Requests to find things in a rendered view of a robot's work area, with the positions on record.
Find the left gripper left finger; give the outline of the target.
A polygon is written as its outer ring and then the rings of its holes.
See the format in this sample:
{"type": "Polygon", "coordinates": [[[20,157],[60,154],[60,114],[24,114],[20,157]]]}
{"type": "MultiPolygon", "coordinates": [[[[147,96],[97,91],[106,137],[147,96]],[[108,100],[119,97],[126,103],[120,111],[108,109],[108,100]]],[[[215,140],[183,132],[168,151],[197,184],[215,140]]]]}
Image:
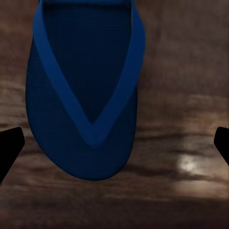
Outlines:
{"type": "Polygon", "coordinates": [[[21,127],[0,132],[0,184],[25,145],[21,127]]]}

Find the sandal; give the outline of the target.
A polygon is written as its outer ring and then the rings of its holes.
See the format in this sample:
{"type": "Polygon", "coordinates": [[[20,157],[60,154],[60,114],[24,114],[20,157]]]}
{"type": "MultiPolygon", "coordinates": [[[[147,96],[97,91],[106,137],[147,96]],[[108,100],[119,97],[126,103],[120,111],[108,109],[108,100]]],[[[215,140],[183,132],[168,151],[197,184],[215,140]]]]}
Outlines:
{"type": "Polygon", "coordinates": [[[38,145],[74,177],[116,175],[133,148],[146,45],[134,0],[39,0],[32,33],[25,103],[38,145]]]}

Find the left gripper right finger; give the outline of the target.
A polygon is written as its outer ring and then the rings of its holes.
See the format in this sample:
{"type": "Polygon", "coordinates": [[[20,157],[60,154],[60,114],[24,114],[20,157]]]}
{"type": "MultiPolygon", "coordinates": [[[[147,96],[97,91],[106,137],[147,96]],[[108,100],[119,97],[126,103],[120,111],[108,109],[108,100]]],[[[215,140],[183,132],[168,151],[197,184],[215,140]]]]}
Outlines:
{"type": "Polygon", "coordinates": [[[227,164],[229,165],[229,129],[218,127],[215,133],[214,145],[221,153],[227,164]]]}

